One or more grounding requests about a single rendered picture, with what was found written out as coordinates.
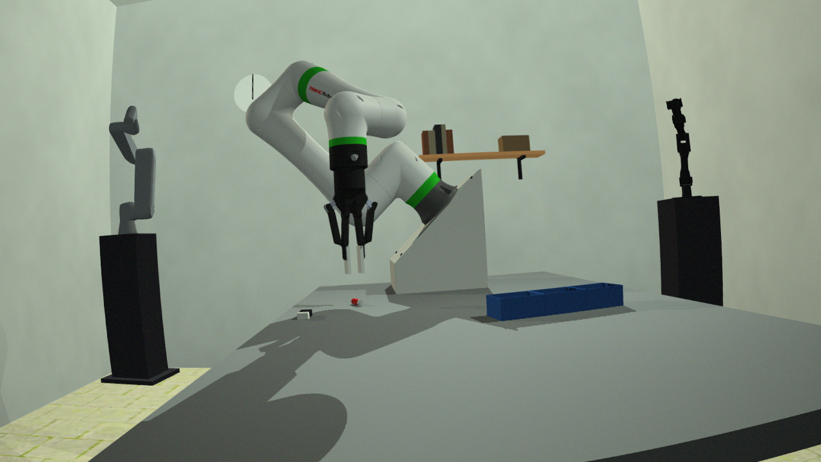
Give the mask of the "blue three-compartment bin rack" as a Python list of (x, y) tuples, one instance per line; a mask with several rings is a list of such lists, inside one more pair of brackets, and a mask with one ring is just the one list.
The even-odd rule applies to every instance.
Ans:
[[(609, 286), (609, 287), (607, 287)], [(582, 289), (582, 290), (580, 290)], [(500, 321), (623, 306), (623, 286), (610, 283), (486, 295), (487, 316)]]

